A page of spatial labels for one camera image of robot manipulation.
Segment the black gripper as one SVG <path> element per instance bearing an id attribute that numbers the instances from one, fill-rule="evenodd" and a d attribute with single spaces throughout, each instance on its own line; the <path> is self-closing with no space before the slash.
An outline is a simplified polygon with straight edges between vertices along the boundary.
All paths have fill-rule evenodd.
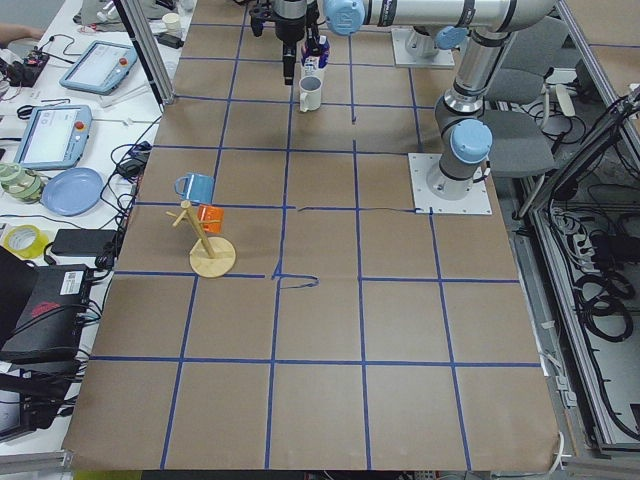
<path id="1" fill-rule="evenodd" d="M 297 60 L 297 43 L 305 36 L 305 17 L 288 19 L 276 15 L 274 19 L 276 37 L 283 43 L 282 66 L 284 84 L 292 85 Z M 321 55 L 320 34 L 317 24 L 311 24 L 306 27 L 305 49 L 308 56 Z"/>
<path id="2" fill-rule="evenodd" d="M 318 1 L 307 0 L 306 4 L 306 26 L 308 28 L 318 25 L 318 19 L 320 17 Z"/>

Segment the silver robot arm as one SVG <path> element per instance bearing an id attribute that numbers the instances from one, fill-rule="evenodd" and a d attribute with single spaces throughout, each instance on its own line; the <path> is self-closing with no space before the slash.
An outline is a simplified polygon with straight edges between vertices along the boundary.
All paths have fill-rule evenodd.
<path id="1" fill-rule="evenodd" d="M 435 50 L 457 47 L 476 14 L 475 1 L 322 1 L 329 30 L 350 36 L 363 26 L 412 26 L 432 39 Z"/>
<path id="2" fill-rule="evenodd" d="M 446 200 L 464 198 L 493 146 L 493 134 L 478 115 L 513 33 L 538 23 L 550 1 L 259 1 L 251 11 L 254 35 L 275 25 L 282 43 L 283 76 L 292 83 L 300 41 L 321 52 L 318 19 L 336 35 L 349 36 L 364 25 L 411 26 L 433 35 L 438 50 L 462 49 L 451 88 L 436 105 L 444 152 L 427 175 L 427 186 Z"/>

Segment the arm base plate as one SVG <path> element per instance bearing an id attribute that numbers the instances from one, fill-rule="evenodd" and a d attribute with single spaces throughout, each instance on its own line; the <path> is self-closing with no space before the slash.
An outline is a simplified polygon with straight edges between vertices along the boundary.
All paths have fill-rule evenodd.
<path id="1" fill-rule="evenodd" d="M 409 153 L 414 210 L 422 214 L 491 215 L 480 165 L 467 180 L 453 180 L 440 170 L 440 154 Z"/>
<path id="2" fill-rule="evenodd" d="M 451 50 L 436 44 L 442 30 L 437 26 L 394 28 L 391 31 L 394 62 L 397 67 L 451 70 L 455 61 Z"/>

